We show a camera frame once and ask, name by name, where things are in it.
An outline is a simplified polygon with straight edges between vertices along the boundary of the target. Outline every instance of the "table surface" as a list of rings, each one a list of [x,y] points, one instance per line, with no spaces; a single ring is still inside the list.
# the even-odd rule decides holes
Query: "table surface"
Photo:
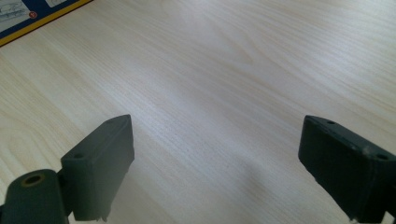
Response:
[[[0,201],[131,114],[135,161],[107,223],[348,223],[298,160],[302,124],[332,119],[396,153],[395,11],[95,0],[0,48]]]

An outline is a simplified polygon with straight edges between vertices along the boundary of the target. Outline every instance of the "black plastic part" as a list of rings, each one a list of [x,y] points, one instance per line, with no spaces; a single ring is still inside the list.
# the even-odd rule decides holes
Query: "black plastic part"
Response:
[[[394,203],[396,157],[331,120],[305,117],[299,159],[350,219],[379,223]]]
[[[120,183],[134,160],[131,117],[110,119],[61,159],[70,189],[66,209],[76,220],[106,220]]]
[[[58,176],[38,170],[14,180],[7,190],[1,224],[66,224]]]

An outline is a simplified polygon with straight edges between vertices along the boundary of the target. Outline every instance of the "screw hole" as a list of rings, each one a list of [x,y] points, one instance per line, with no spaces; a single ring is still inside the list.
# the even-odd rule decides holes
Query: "screw hole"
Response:
[[[39,184],[41,181],[44,180],[44,175],[39,174],[39,175],[31,175],[29,177],[26,177],[23,181],[22,181],[22,186],[25,188],[30,188],[34,185]]]
[[[74,158],[76,158],[76,159],[80,159],[83,157],[84,157],[84,153],[78,153],[78,154],[74,155]]]
[[[388,160],[388,157],[382,154],[377,154],[376,157],[379,158],[380,160],[384,160],[384,161]]]

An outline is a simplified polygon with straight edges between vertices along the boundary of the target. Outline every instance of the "wood grain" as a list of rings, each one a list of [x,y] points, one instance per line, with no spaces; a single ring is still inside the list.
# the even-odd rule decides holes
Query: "wood grain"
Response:
[[[297,158],[301,128],[333,119],[396,153],[395,10],[95,0],[0,48],[0,200],[131,114],[136,159],[107,223],[348,223]]]

